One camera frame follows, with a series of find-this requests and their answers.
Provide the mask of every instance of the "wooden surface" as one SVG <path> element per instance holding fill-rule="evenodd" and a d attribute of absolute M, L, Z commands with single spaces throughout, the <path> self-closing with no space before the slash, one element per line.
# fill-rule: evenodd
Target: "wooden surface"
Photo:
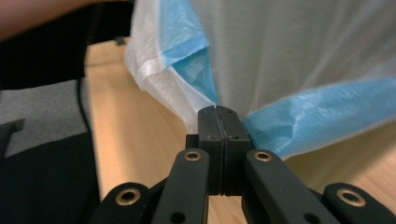
<path fill-rule="evenodd" d="M 124 182 L 152 187 L 169 175 L 176 154 L 184 148 L 183 123 L 138 89 L 124 66 L 124 49 L 112 41 L 91 46 L 86 62 L 102 198 Z M 382 144 L 378 144 L 375 137 L 384 130 L 386 137 L 380 137 Z M 354 183 L 395 213 L 395 130 L 394 122 L 362 139 L 291 158 L 287 164 L 314 189 L 321 190 L 327 183 L 337 181 Z M 371 142 L 363 141 L 368 149 L 361 153 L 358 149 L 364 139 Z M 240 198 L 211 197 L 208 223 L 246 223 Z"/>

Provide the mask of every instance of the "white plastic bag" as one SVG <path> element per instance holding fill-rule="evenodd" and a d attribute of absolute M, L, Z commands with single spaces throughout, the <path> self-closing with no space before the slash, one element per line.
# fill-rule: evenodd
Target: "white plastic bag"
<path fill-rule="evenodd" d="M 126 52 L 190 133 L 200 108 L 224 105 L 287 158 L 395 117 L 396 2 L 191 2 L 137 1 Z"/>

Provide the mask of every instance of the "gray carpet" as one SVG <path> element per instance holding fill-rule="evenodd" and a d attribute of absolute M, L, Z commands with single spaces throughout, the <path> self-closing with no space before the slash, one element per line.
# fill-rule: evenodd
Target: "gray carpet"
<path fill-rule="evenodd" d="M 81 99 L 87 117 L 88 94 L 82 81 Z M 6 157 L 30 147 L 87 132 L 78 110 L 77 81 L 19 90 L 2 91 L 0 124 L 25 119 L 21 132 L 12 134 Z"/>

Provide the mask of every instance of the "person's arm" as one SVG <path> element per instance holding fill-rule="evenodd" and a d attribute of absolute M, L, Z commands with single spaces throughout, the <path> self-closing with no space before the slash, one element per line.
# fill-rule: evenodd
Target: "person's arm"
<path fill-rule="evenodd" d="M 100 1 L 0 0 L 0 42 L 80 7 Z"/>

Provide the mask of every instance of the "blue plastic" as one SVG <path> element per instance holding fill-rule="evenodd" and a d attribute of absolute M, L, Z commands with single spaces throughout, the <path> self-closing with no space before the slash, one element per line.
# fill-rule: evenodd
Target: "blue plastic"
<path fill-rule="evenodd" d="M 335 84 L 265 106 L 243 121 L 256 148 L 281 158 L 325 147 L 396 115 L 396 77 Z"/>
<path fill-rule="evenodd" d="M 205 32 L 189 0 L 161 1 L 161 48 L 166 66 L 218 104 Z"/>

